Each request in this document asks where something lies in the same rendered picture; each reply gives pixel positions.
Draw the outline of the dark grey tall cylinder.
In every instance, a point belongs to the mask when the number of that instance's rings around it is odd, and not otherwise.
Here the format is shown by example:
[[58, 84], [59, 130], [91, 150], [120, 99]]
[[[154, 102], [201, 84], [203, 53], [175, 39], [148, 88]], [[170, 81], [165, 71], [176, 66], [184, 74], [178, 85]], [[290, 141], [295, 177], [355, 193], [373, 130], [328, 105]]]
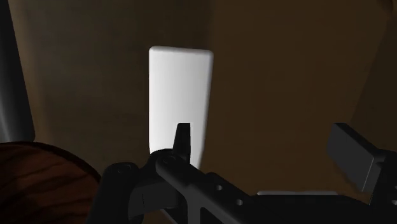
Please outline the dark grey tall cylinder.
[[8, 0], [0, 0], [0, 143], [35, 139]]

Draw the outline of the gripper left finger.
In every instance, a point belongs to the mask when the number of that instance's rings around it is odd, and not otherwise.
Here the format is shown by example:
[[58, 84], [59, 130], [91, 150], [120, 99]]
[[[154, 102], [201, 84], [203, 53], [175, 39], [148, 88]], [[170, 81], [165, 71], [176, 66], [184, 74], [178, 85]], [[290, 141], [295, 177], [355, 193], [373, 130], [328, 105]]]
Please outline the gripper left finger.
[[179, 123], [173, 147], [153, 152], [144, 167], [130, 162], [107, 167], [87, 224], [141, 224], [146, 213], [157, 210], [176, 224], [255, 224], [252, 197], [192, 166], [190, 152], [190, 124]]

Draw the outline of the white rectangular block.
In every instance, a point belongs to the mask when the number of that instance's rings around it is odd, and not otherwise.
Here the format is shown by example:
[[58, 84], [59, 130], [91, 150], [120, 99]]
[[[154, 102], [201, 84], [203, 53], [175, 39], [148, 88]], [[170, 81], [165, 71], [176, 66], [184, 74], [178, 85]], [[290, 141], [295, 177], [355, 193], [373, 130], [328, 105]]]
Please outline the white rectangular block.
[[152, 46], [149, 49], [149, 148], [171, 148], [177, 124], [191, 127], [190, 163], [199, 168], [204, 152], [213, 53]]

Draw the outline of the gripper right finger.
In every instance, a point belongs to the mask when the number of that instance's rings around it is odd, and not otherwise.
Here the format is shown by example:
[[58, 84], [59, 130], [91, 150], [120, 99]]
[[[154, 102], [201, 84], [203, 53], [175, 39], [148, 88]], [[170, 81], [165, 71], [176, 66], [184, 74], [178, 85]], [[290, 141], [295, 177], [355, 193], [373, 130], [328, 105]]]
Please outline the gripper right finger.
[[327, 152], [361, 193], [377, 220], [397, 221], [397, 152], [382, 150], [346, 123], [334, 123]]

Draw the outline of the brown wooden round bowl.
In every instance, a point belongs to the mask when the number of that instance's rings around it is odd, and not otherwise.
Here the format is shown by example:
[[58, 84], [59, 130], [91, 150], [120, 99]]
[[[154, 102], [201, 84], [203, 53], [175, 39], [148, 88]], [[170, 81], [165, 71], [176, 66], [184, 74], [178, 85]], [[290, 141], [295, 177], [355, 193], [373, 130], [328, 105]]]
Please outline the brown wooden round bowl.
[[0, 143], [0, 224], [85, 224], [100, 179], [56, 146]]

